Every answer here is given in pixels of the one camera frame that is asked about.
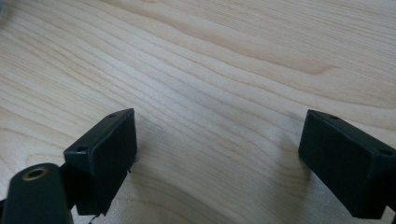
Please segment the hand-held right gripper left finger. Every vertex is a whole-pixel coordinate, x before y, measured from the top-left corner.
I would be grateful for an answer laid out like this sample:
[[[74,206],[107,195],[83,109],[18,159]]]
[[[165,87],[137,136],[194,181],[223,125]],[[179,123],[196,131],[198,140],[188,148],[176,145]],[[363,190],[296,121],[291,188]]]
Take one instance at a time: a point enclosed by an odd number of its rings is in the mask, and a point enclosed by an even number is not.
[[[112,113],[64,151],[69,207],[81,216],[104,215],[130,172],[137,152],[134,110]]]

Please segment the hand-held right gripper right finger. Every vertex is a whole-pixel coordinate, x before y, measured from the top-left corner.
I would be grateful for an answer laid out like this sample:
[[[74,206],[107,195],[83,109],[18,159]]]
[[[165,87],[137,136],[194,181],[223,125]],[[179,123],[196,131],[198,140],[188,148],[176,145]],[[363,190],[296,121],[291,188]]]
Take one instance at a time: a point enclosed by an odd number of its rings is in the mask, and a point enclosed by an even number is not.
[[[336,116],[309,110],[301,160],[357,218],[396,217],[396,149]]]

